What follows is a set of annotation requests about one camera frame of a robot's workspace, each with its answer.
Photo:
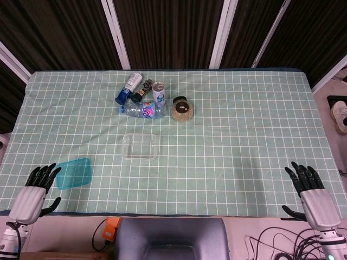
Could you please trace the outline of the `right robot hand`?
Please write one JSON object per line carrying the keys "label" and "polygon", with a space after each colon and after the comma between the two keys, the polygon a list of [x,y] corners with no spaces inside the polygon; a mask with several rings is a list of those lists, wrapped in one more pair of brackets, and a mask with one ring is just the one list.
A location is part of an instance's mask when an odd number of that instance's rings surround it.
{"label": "right robot hand", "polygon": [[304,212],[295,212],[286,205],[283,205],[282,209],[292,218],[308,222],[310,227],[317,231],[336,229],[341,218],[317,171],[311,166],[298,165],[294,161],[291,165],[294,169],[285,167],[285,171],[290,176]]}

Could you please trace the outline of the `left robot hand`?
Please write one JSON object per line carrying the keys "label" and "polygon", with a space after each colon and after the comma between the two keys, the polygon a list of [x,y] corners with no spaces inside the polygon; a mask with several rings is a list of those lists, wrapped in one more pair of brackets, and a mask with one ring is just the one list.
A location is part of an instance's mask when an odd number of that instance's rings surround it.
{"label": "left robot hand", "polygon": [[10,219],[16,225],[31,225],[38,218],[56,210],[61,201],[60,197],[47,208],[43,208],[43,204],[60,171],[61,167],[56,167],[56,163],[32,170],[9,213]]}

